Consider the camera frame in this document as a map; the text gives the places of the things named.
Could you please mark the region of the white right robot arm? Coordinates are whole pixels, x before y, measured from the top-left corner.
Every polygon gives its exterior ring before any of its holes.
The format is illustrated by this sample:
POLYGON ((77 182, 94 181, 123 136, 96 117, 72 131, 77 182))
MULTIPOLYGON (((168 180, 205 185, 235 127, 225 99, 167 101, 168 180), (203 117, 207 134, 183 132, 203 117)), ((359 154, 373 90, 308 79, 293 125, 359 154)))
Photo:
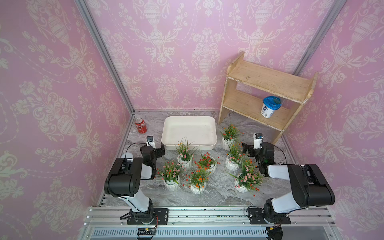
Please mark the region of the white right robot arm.
POLYGON ((291 191, 268 199, 263 208, 263 219, 268 224, 290 224, 289 213, 308 207, 331 206, 336 197, 318 165, 276 164, 275 146, 271 143, 242 144, 243 153, 255 158, 259 172, 267 178, 290 182, 291 191))

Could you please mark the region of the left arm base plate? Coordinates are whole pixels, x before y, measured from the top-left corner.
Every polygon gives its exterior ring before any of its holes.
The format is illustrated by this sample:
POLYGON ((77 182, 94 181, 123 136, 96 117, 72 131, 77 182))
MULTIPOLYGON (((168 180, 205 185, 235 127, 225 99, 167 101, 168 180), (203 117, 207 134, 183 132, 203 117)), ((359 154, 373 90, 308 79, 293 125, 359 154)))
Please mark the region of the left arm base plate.
POLYGON ((128 225, 167 225, 169 209, 155 208, 147 213, 130 211, 127 217, 128 225))

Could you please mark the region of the red flower pot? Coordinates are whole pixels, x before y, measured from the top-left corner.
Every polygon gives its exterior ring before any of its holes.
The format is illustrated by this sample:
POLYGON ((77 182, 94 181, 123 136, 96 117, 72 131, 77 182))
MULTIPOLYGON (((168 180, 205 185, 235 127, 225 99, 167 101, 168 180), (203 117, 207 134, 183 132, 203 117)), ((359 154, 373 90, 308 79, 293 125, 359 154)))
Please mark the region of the red flower pot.
POLYGON ((210 174, 213 174, 220 162, 214 158, 209 152, 201 154, 201 157, 198 161, 195 162, 199 170, 205 170, 210 174))

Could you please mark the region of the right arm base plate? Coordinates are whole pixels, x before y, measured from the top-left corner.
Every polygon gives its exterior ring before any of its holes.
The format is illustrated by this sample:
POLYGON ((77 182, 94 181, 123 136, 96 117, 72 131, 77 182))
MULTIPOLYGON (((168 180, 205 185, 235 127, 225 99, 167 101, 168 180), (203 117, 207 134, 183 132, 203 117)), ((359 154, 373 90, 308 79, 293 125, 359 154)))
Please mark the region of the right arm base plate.
POLYGON ((288 214, 282 214, 277 218, 266 218, 264 209, 256 206, 250 206, 246 209, 246 217, 249 219, 251 225, 289 225, 291 219, 288 214))

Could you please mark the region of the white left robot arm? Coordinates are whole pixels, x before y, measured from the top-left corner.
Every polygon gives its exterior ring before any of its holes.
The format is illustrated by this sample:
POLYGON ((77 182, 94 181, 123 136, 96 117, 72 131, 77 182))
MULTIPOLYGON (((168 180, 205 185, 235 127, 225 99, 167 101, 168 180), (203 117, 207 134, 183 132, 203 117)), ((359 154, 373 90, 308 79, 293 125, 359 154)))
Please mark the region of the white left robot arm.
POLYGON ((130 211, 120 217, 127 224, 157 224, 152 200, 140 190, 141 180, 153 180, 157 173, 157 158, 165 155, 165 146, 154 148, 145 144, 140 148, 142 156, 134 158, 132 154, 117 158, 108 173, 104 191, 128 204, 130 211))

